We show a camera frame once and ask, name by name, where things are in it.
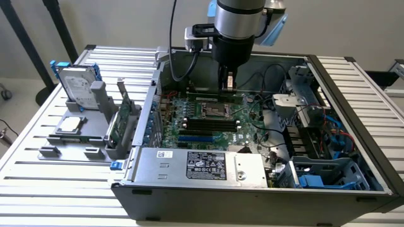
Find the white wall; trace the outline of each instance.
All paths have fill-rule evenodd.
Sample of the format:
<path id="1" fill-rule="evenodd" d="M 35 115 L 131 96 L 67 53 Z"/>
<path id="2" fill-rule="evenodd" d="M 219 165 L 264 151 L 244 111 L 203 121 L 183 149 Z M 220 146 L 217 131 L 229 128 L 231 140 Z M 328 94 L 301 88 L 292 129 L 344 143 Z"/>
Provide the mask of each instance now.
<path id="1" fill-rule="evenodd" d="M 77 52 L 87 44 L 155 47 L 168 43 L 172 0 L 60 0 Z M 207 21 L 209 0 L 179 0 L 173 45 L 184 27 Z M 353 56 L 367 70 L 404 58 L 403 0 L 285 0 L 288 23 L 267 52 Z M 41 0 L 12 0 L 43 62 L 68 61 Z M 39 78 L 0 12 L 0 77 Z"/>

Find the power supply label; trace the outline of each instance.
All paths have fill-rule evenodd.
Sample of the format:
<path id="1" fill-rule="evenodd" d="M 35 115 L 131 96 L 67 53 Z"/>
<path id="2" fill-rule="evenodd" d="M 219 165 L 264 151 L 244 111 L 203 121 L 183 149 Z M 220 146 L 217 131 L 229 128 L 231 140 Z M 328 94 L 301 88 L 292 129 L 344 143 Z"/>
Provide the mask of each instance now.
<path id="1" fill-rule="evenodd" d="M 187 177 L 196 180 L 225 181 L 225 154 L 188 152 Z"/>

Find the motherboard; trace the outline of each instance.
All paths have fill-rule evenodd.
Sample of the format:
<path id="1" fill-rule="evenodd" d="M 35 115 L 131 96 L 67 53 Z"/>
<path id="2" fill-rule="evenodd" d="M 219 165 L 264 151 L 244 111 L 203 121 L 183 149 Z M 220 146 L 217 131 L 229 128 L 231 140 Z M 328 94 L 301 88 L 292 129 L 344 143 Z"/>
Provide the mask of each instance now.
<path id="1" fill-rule="evenodd" d="M 255 142 L 264 132 L 263 113 L 255 95 L 237 94 L 227 98 L 193 95 L 161 99 L 164 148 L 229 150 L 260 149 Z"/>

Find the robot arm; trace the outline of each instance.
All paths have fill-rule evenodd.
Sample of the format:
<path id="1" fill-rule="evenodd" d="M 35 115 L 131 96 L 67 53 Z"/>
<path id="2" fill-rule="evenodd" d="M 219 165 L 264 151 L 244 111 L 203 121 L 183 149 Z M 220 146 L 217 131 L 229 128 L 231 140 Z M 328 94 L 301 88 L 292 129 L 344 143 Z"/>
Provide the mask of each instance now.
<path id="1" fill-rule="evenodd" d="M 284 13 L 283 0 L 217 0 L 215 24 L 185 29 L 185 46 L 191 51 L 200 51 L 208 38 L 213 38 L 212 55 L 219 62 L 220 92 L 236 92 L 237 68 L 249 60 L 253 44 L 268 42 L 265 34 L 276 28 L 271 22 L 279 23 Z"/>

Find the black pole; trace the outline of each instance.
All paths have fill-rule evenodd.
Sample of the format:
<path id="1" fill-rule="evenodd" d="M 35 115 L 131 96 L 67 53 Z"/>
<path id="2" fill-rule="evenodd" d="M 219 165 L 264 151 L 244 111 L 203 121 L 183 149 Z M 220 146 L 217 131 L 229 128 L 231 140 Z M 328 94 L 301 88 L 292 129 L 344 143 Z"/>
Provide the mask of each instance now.
<path id="1" fill-rule="evenodd" d="M 79 58 L 79 55 L 77 55 L 73 41 L 71 39 L 71 33 L 68 30 L 68 27 L 65 26 L 65 23 L 64 23 L 64 19 L 63 19 L 60 7 L 59 7 L 59 2 L 57 2 L 57 0 L 43 0 L 43 2 L 49 11 L 49 14 L 51 14 L 51 17 L 52 17 L 61 41 L 63 41 L 65 51 L 68 52 L 68 55 L 69 55 L 71 62 L 75 63 L 75 61 Z"/>
<path id="2" fill-rule="evenodd" d="M 27 51 L 27 54 L 29 56 L 29 59 L 33 63 L 33 66 L 36 67 L 36 71 L 45 83 L 45 86 L 47 86 L 47 92 L 48 94 L 51 94 L 51 92 L 53 91 L 55 89 L 55 84 L 53 84 L 53 81 L 52 81 L 52 78 L 48 74 L 48 71 L 47 71 L 47 68 L 44 66 L 44 63 L 40 59 L 40 56 L 37 54 L 37 51 L 36 51 L 36 48 L 33 46 L 33 43 L 29 39 L 29 36 L 28 36 L 28 33 L 25 31 L 25 28 L 21 24 L 21 21 L 20 21 L 20 18 L 15 12 L 15 9 L 12 7 L 12 2 L 11 0 L 0 0 L 0 7 L 1 7 L 1 10 L 3 10 L 3 13 L 7 17 L 7 20 L 12 26 L 12 29 L 13 29 L 13 32 L 16 33 L 19 39 L 20 39 L 20 42 L 21 42 L 21 45 Z"/>

